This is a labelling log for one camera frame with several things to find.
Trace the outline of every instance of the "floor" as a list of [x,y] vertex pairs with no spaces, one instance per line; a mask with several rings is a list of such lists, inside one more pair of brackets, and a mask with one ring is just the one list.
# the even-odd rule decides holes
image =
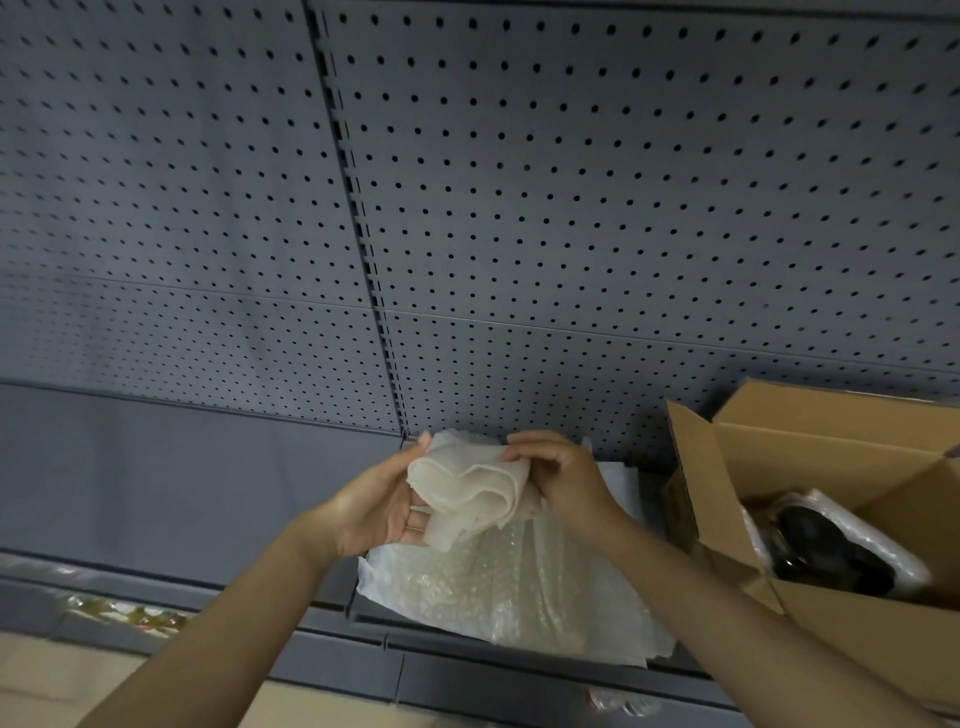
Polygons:
[[[72,728],[143,658],[0,633],[4,728]],[[243,728],[455,728],[465,724],[329,692],[266,683]]]

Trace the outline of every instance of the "hand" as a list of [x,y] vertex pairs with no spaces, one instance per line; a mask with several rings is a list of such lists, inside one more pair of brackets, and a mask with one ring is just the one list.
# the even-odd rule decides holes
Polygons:
[[407,466],[429,445],[430,435],[424,432],[416,445],[364,470],[306,514],[309,530],[327,540],[338,557],[358,556],[384,544],[422,544],[429,517],[410,506],[426,503],[406,475]]
[[593,457],[563,435],[549,430],[507,436],[507,461],[531,458],[530,481],[564,525],[591,548],[612,521],[627,517],[617,505]]

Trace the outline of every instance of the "cardboard box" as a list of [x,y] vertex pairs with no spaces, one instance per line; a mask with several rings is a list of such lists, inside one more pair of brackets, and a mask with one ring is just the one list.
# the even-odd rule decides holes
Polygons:
[[[960,705],[960,408],[748,380],[712,423],[667,409],[680,468],[663,498],[676,543],[905,692]],[[738,501],[811,488],[926,562],[934,584],[919,603],[761,573]]]

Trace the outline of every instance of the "right hand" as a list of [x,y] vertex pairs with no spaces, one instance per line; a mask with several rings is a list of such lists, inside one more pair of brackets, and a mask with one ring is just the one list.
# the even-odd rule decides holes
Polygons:
[[549,430],[507,435],[506,461],[529,457],[530,481],[550,508],[582,542],[598,548],[612,522],[630,518],[617,504],[600,469],[585,449]]

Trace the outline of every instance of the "left hand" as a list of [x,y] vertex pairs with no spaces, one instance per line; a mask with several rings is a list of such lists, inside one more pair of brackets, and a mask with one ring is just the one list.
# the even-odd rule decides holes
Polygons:
[[407,466],[430,445],[424,432],[417,444],[367,468],[326,503],[310,511],[310,528],[332,540],[339,557],[358,556],[384,544],[423,543],[429,516],[411,510],[426,505],[407,482]]

